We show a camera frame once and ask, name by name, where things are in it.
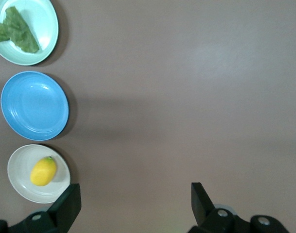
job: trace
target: brown table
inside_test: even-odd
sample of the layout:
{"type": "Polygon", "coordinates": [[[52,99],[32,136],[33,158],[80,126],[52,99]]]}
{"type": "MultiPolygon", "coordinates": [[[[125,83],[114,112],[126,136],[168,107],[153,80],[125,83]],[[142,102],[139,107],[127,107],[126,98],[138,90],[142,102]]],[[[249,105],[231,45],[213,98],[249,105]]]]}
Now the brown table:
{"type": "MultiPolygon", "coordinates": [[[[42,63],[0,56],[0,94],[36,70],[70,119],[41,142],[67,161],[82,210],[70,232],[175,232],[195,225],[191,182],[249,220],[296,232],[296,1],[52,0],[60,34],[42,63]]],[[[49,205],[7,177],[19,147],[0,108],[0,218],[49,205]]]]}

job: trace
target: lettuce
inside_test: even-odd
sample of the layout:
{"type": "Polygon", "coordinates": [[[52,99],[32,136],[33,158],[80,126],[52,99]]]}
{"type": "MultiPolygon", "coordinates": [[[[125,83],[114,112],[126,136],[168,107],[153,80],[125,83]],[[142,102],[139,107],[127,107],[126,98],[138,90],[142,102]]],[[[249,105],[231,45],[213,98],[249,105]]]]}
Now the lettuce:
{"type": "Polygon", "coordinates": [[[16,7],[9,7],[5,12],[6,18],[0,23],[0,42],[11,40],[24,52],[37,52],[39,46],[16,7]]]}

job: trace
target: lemon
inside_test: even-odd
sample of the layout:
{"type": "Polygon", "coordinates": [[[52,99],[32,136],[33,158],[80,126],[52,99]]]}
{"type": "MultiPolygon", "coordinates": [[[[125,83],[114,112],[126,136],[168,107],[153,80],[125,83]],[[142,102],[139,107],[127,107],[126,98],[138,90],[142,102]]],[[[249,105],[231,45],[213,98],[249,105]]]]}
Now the lemon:
{"type": "Polygon", "coordinates": [[[52,181],[56,173],[56,162],[52,157],[39,160],[32,168],[30,181],[37,186],[45,186],[52,181]]]}

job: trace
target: ceramic plate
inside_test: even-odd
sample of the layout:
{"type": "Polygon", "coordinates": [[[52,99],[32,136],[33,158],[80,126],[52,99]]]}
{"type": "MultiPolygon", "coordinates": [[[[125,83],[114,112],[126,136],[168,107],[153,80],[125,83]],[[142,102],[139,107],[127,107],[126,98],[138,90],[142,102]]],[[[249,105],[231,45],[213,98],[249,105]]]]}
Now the ceramic plate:
{"type": "Polygon", "coordinates": [[[57,136],[69,117],[62,88],[51,77],[36,71],[18,73],[7,81],[1,94],[1,108],[11,128],[34,141],[57,136]]]}
{"type": "Polygon", "coordinates": [[[7,164],[8,178],[13,188],[24,198],[37,203],[51,203],[70,185],[70,171],[63,158],[54,150],[43,145],[26,145],[18,148],[7,164]],[[30,181],[35,164],[42,158],[51,156],[57,171],[53,180],[46,186],[36,186],[30,181]]]}
{"type": "Polygon", "coordinates": [[[15,6],[28,24],[40,50],[23,52],[12,41],[0,42],[0,55],[6,60],[22,66],[37,64],[53,51],[58,39],[58,19],[49,0],[0,0],[0,23],[6,17],[5,10],[15,6]]]}

